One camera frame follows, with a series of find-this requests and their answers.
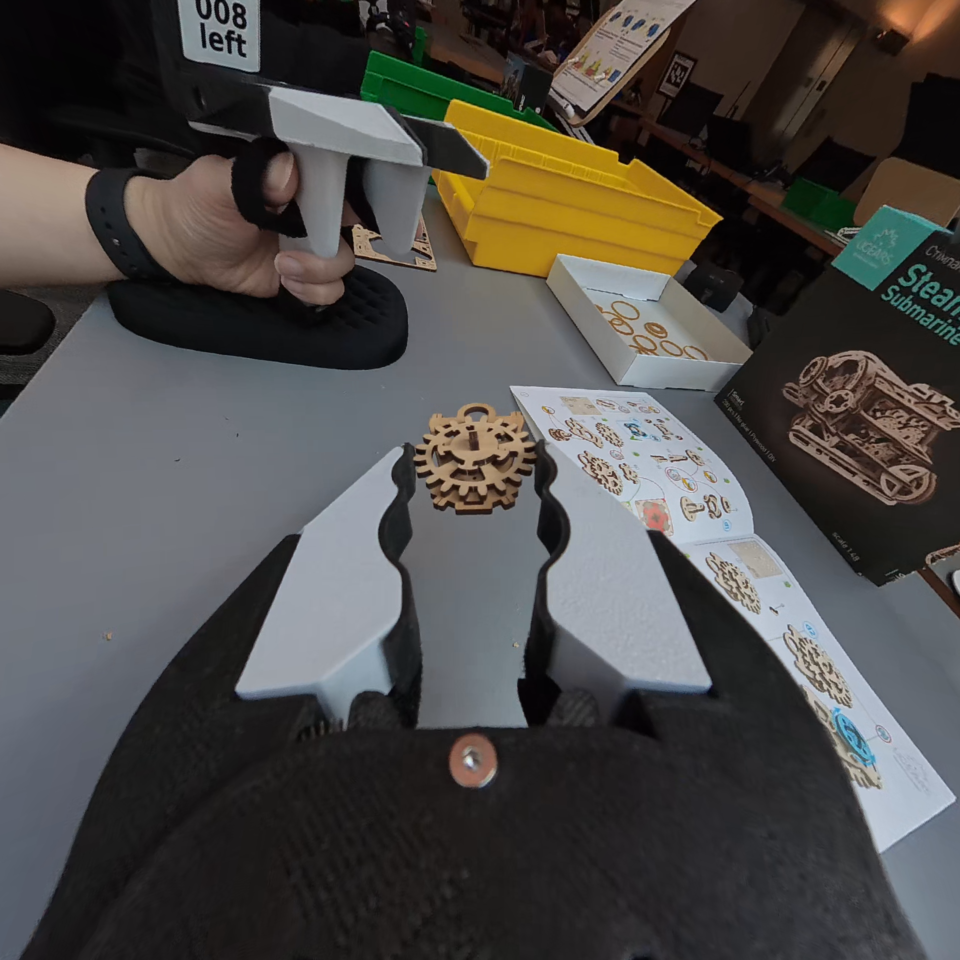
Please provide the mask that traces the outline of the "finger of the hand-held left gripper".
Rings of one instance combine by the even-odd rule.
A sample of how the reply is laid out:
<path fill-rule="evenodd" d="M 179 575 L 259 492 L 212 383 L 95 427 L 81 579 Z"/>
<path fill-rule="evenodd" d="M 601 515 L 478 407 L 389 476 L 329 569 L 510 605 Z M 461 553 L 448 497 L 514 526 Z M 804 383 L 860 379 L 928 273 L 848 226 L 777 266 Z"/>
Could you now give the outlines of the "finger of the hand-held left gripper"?
<path fill-rule="evenodd" d="M 390 116 L 419 145 L 422 165 L 477 181 L 486 180 L 490 163 L 462 133 L 447 122 L 408 116 L 390 108 Z"/>
<path fill-rule="evenodd" d="M 388 109 L 290 87 L 269 93 L 277 139 L 294 154 L 295 201 L 306 236 L 280 240 L 283 251 L 336 256 L 349 160 L 366 161 L 361 186 L 373 230 L 397 254 L 411 250 L 430 178 L 425 147 Z"/>

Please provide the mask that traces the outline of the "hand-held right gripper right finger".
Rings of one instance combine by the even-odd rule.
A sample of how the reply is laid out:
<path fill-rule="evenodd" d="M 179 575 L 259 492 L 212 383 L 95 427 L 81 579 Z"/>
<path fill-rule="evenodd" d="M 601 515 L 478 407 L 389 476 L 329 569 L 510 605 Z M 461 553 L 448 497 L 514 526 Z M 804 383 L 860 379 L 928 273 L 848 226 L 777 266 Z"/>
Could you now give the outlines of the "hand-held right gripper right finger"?
<path fill-rule="evenodd" d="M 705 694 L 712 681 L 647 528 L 552 441 L 535 446 L 537 573 L 518 698 L 545 726 L 584 691 L 612 723 L 637 691 Z"/>

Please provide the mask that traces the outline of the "wooden gear assembly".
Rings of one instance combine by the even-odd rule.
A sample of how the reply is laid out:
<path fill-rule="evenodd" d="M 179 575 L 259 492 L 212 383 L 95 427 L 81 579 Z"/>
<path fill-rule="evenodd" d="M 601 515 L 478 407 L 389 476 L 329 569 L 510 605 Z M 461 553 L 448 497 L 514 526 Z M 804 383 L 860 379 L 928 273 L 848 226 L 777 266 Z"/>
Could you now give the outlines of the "wooden gear assembly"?
<path fill-rule="evenodd" d="M 536 460 L 522 413 L 472 403 L 456 414 L 431 415 L 413 463 L 436 509 L 486 515 L 513 508 Z"/>

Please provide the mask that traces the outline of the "person's left forearm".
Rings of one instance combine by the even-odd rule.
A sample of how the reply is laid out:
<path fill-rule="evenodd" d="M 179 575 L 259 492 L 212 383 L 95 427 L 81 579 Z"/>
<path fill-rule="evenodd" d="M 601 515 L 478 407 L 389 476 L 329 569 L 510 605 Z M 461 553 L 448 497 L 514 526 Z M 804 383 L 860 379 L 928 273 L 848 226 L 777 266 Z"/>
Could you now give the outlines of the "person's left forearm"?
<path fill-rule="evenodd" d="M 86 210 L 89 166 L 1 146 L 1 286 L 101 282 L 110 263 Z"/>

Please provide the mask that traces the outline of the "grey desk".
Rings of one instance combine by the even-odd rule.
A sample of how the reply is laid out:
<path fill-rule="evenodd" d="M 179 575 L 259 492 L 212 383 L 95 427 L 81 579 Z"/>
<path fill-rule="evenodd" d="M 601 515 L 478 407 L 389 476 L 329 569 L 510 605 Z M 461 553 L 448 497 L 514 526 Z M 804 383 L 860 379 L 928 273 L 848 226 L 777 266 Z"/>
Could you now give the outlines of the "grey desk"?
<path fill-rule="evenodd" d="M 541 279 L 471 265 L 431 191 L 435 273 L 378 267 L 410 310 L 403 357 L 320 370 L 142 341 L 98 300 L 2 415 L 2 958 L 18 958 L 114 745 L 196 630 L 286 535 L 404 442 L 511 385 L 600 389 L 607 371 Z M 958 618 L 914 576 L 859 578 L 720 413 L 653 390 L 747 492 L 873 691 L 958 799 Z M 460 517 L 411 502 L 420 723 L 518 727 L 539 499 Z M 885 854 L 931 957 L 958 942 L 958 802 Z"/>

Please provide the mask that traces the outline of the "person's left hand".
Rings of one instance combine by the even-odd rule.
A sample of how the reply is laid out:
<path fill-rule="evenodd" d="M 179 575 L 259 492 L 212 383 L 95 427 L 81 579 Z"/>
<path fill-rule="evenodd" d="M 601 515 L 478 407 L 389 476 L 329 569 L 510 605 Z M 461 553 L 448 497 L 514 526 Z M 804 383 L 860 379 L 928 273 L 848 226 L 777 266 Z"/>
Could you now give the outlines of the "person's left hand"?
<path fill-rule="evenodd" d="M 246 221 L 233 196 L 232 160 L 206 155 L 171 179 L 136 176 L 126 185 L 126 219 L 143 246 L 180 282 L 272 298 L 286 289 L 311 306 L 331 306 L 345 292 L 354 253 L 318 257 L 282 249 L 278 234 Z"/>

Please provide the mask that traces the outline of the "green plastic bin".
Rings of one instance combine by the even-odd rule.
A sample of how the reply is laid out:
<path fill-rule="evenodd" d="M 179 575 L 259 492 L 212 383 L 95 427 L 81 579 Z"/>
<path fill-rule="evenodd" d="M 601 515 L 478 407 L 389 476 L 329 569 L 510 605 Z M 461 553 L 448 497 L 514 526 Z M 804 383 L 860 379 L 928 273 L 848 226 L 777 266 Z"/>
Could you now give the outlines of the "green plastic bin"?
<path fill-rule="evenodd" d="M 826 231 L 837 232 L 854 224 L 857 204 L 829 187 L 797 176 L 780 208 Z"/>
<path fill-rule="evenodd" d="M 377 51 L 368 55 L 361 97 L 366 102 L 393 107 L 405 116 L 438 122 L 445 120 L 451 101 L 460 101 L 557 133 L 555 126 L 529 107 L 517 111 L 510 100 L 496 93 Z"/>

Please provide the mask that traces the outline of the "small black carton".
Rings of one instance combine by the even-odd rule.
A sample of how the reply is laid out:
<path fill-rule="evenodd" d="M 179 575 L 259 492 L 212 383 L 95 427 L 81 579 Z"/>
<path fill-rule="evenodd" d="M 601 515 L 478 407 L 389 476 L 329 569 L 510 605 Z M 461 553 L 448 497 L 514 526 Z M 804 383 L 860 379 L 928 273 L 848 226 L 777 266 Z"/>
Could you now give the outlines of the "small black carton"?
<path fill-rule="evenodd" d="M 510 52 L 506 57 L 499 95 L 509 100 L 519 113 L 529 110 L 541 114 L 552 82 L 551 71 L 529 57 Z"/>

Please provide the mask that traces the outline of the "laser-cut plywood sheet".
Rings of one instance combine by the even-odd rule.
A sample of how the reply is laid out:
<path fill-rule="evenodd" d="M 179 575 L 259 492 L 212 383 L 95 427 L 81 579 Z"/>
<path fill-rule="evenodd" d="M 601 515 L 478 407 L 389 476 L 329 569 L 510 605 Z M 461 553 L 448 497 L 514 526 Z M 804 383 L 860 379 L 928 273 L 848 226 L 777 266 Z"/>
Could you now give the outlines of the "laser-cut plywood sheet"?
<path fill-rule="evenodd" d="M 350 228 L 349 234 L 354 257 L 358 260 L 385 263 L 429 272 L 437 271 L 437 262 L 423 216 L 417 223 L 412 246 L 406 251 L 398 251 L 389 246 L 383 237 L 357 223 Z"/>

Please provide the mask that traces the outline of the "black wristband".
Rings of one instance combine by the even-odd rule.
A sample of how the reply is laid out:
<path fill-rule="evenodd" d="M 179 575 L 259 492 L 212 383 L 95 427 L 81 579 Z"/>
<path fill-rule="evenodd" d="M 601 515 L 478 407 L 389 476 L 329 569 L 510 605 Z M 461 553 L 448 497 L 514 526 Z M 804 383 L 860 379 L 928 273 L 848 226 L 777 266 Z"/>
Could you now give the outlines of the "black wristband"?
<path fill-rule="evenodd" d="M 174 283 L 174 276 L 150 254 L 129 221 L 125 194 L 134 178 L 158 179 L 159 176 L 138 168 L 107 168 L 90 177 L 84 193 L 90 228 L 124 278 L 136 282 Z"/>

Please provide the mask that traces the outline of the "wooden board with instruction sheet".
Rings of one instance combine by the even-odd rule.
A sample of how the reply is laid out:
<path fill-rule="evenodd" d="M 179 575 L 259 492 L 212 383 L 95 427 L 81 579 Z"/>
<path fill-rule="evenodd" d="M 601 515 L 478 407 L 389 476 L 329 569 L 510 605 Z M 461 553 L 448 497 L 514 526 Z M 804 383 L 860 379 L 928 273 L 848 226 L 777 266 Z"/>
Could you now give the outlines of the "wooden board with instruction sheet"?
<path fill-rule="evenodd" d="M 664 45 L 692 1 L 622 1 L 558 66 L 548 103 L 571 127 L 594 119 Z"/>

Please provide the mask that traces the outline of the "printed marker tag sign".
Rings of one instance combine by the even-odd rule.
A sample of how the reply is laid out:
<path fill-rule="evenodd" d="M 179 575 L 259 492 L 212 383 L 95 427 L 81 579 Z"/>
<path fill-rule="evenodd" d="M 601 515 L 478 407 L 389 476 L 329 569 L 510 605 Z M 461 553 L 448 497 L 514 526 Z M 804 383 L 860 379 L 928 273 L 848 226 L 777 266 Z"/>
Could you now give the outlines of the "printed marker tag sign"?
<path fill-rule="evenodd" d="M 696 57 L 674 51 L 666 65 L 656 92 L 671 100 L 678 97 L 689 81 L 697 63 Z"/>

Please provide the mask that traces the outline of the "group of wooden rings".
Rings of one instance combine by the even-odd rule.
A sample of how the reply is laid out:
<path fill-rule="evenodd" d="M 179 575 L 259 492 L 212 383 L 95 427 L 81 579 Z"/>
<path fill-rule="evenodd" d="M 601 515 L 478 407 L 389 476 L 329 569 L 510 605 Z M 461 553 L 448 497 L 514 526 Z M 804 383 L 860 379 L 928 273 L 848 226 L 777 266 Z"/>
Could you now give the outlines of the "group of wooden rings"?
<path fill-rule="evenodd" d="M 656 309 L 659 305 L 654 301 L 615 298 L 594 303 L 594 306 L 610 328 L 638 355 L 703 362 L 713 359 L 699 343 L 687 342 L 687 333 L 675 321 L 672 325 L 663 323 L 662 312 Z"/>

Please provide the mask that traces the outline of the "black puzzle box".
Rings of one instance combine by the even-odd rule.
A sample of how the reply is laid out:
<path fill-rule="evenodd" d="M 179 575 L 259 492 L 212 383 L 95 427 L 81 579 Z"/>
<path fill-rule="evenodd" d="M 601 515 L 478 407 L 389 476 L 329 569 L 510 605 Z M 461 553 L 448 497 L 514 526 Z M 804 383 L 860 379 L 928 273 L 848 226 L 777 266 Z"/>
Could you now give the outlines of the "black puzzle box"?
<path fill-rule="evenodd" d="M 883 206 L 716 404 L 875 585 L 957 546 L 958 234 Z"/>

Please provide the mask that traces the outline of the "plywood chair back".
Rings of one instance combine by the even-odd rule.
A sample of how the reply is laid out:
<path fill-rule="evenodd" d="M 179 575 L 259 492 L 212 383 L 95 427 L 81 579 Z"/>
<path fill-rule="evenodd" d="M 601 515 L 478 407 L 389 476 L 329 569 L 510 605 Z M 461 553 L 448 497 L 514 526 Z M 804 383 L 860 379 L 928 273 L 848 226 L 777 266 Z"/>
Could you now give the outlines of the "plywood chair back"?
<path fill-rule="evenodd" d="M 888 157 L 879 163 L 859 199 L 853 225 L 863 227 L 883 206 L 947 227 L 958 214 L 959 179 Z"/>

